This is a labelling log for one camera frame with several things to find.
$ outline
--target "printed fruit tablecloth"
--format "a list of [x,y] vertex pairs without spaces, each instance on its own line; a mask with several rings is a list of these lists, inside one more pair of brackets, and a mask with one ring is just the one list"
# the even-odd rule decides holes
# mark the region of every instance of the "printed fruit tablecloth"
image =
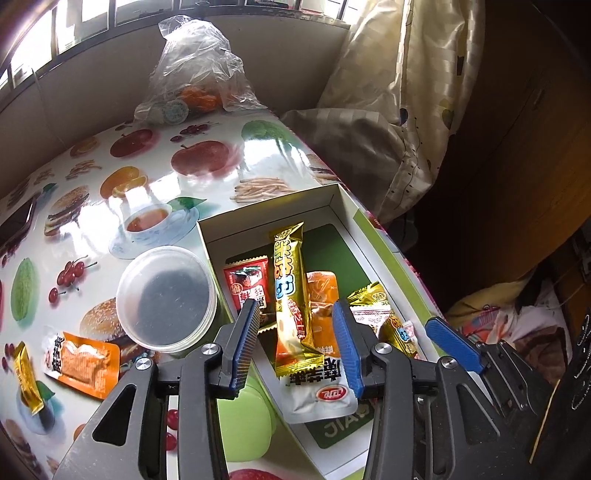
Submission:
[[[268,111],[221,112],[176,127],[116,125],[58,155],[0,200],[2,223],[37,196],[30,230],[0,252],[0,421],[37,478],[52,477],[99,404],[42,373],[42,338],[62,330],[116,342],[122,372],[142,355],[158,361],[126,337],[116,315],[115,293],[129,262],[161,245],[202,255],[197,220],[334,181]],[[74,274],[68,262],[79,264]],[[32,416],[20,394],[13,360],[20,342],[44,399],[42,415]],[[168,469],[175,478],[176,462]],[[230,463],[229,470],[232,480],[322,478],[281,422],[263,458]]]

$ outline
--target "phone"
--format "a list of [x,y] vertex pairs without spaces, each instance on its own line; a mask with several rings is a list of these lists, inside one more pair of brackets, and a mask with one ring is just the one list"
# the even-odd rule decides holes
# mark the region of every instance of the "phone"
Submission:
[[0,225],[0,255],[8,252],[28,233],[33,223],[38,197],[38,194],[33,195]]

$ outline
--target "red snack packet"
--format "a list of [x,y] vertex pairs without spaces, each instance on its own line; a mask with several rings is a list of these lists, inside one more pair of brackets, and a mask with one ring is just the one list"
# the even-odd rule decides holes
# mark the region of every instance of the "red snack packet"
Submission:
[[261,311],[267,313],[268,307],[272,305],[272,302],[269,302],[268,264],[267,257],[257,257],[224,267],[224,276],[237,311],[240,311],[247,299],[255,299]]

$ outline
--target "metal screw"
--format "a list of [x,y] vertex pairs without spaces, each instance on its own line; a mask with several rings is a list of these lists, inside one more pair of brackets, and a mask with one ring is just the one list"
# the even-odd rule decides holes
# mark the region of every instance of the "metal screw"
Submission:
[[390,353],[392,351],[392,345],[384,342],[376,343],[374,348],[377,353]]
[[450,357],[450,356],[442,356],[441,364],[443,365],[443,368],[448,368],[449,370],[453,370],[454,368],[457,367],[457,360],[455,358]]
[[152,360],[150,360],[149,358],[146,358],[144,356],[142,358],[138,358],[137,361],[135,362],[135,367],[138,370],[147,370],[151,366],[152,366]]
[[203,355],[213,355],[214,353],[219,352],[219,345],[216,343],[206,343],[201,347],[201,353]]

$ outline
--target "window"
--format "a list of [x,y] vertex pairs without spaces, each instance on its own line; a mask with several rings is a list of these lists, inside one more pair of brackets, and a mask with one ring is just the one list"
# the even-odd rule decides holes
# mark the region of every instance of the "window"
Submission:
[[107,29],[109,0],[60,0],[56,36],[59,53]]
[[173,9],[172,0],[116,0],[116,23],[126,23]]
[[[340,6],[343,4],[343,1],[326,0],[324,14],[327,17],[337,18],[339,15]],[[364,5],[365,0],[348,0],[342,20],[348,24],[356,24]]]
[[10,91],[8,86],[8,70],[4,70],[4,73],[0,77],[0,98],[4,97]]
[[31,72],[43,67],[51,60],[51,11],[33,25],[11,60],[14,85],[26,79]]

